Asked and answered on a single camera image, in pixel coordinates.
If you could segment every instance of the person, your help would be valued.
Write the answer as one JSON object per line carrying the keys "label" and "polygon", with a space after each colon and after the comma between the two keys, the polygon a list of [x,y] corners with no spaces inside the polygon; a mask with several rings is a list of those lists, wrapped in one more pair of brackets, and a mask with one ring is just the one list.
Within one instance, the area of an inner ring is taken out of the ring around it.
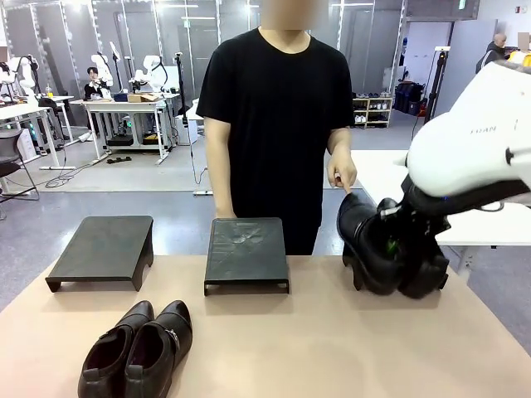
{"label": "person", "polygon": [[505,43],[507,36],[503,33],[494,35],[494,40],[487,46],[485,55],[480,59],[475,67],[475,73],[480,73],[480,70],[485,68],[492,61],[500,61],[505,59]]}
{"label": "person", "polygon": [[[98,68],[96,68],[95,66],[91,66],[90,68],[86,70],[86,73],[89,75],[90,82],[85,85],[85,101],[90,100],[93,94],[98,94],[99,96],[103,98],[101,89],[100,88],[96,89],[94,87],[94,83],[98,81]],[[97,122],[95,114],[92,114],[92,123],[94,124],[94,130],[96,132],[96,135],[100,136],[100,130],[98,128],[98,122]],[[88,120],[88,118],[86,121],[86,127],[88,128],[89,133],[83,134],[82,136],[80,136],[80,139],[81,141],[85,141],[85,140],[92,141],[94,137],[92,137],[90,121]]]}
{"label": "person", "polygon": [[101,89],[94,87],[94,83],[98,81],[98,68],[91,66],[86,70],[86,73],[89,75],[90,82],[85,85],[85,100],[90,100],[93,94],[98,94],[103,97]]}
{"label": "person", "polygon": [[357,174],[347,61],[305,31],[317,4],[269,0],[262,26],[214,51],[197,107],[216,218],[279,217],[287,255],[312,254],[325,150],[332,187]]}

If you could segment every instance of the black tray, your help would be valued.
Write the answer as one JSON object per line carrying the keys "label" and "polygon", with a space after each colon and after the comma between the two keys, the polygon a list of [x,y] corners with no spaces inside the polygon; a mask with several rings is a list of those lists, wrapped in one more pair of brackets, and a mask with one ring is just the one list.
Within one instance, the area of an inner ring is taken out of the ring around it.
{"label": "black tray", "polygon": [[282,285],[290,292],[282,221],[278,218],[214,220],[204,294],[221,285]]}
{"label": "black tray", "polygon": [[130,281],[142,288],[153,263],[150,216],[86,217],[46,278],[52,292],[62,282]]}

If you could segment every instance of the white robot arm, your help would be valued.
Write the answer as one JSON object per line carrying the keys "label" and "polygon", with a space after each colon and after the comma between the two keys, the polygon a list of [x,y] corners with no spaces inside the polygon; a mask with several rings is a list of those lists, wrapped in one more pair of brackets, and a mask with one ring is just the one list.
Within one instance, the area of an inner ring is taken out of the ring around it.
{"label": "white robot arm", "polygon": [[28,98],[35,98],[35,81],[33,79],[32,70],[38,70],[39,64],[35,58],[31,55],[28,56],[15,56],[7,62],[7,66],[10,71],[2,71],[2,83],[12,84],[18,76],[18,71],[22,72],[22,79],[18,80],[18,83],[24,90],[24,94]]}
{"label": "white robot arm", "polygon": [[[465,201],[473,205],[476,200],[478,206],[528,192],[529,109],[531,68],[491,62],[450,112],[433,119],[413,140],[407,155],[412,183],[427,197],[468,197]],[[477,192],[482,194],[472,199]],[[460,212],[456,205],[453,210]]]}
{"label": "white robot arm", "polygon": [[138,88],[140,85],[149,84],[153,92],[159,93],[168,81],[168,73],[164,68],[161,56],[146,56],[144,58],[144,68],[148,73],[144,74],[141,70],[136,70],[134,78],[129,81],[133,86]]}
{"label": "white robot arm", "polygon": [[112,98],[110,96],[110,87],[113,86],[114,80],[110,73],[109,64],[107,63],[109,58],[98,52],[98,54],[94,54],[90,59],[98,68],[98,81],[90,82],[89,84],[93,85],[96,89],[101,89],[104,98],[110,100]]}

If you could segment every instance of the ceiling light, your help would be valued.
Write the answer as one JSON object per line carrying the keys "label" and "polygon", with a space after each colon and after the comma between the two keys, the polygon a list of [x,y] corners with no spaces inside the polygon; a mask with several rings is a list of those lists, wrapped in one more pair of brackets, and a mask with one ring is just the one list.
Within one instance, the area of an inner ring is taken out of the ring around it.
{"label": "ceiling light", "polygon": [[160,4],[162,8],[199,8],[197,4],[184,5],[184,4]]}
{"label": "ceiling light", "polygon": [[[373,6],[373,2],[353,2],[349,4],[343,4],[345,7],[363,7],[363,6]],[[332,7],[341,7],[341,4],[330,4]]]}
{"label": "ceiling light", "polygon": [[190,19],[216,19],[216,17],[181,17],[181,19],[184,20],[190,20]]}

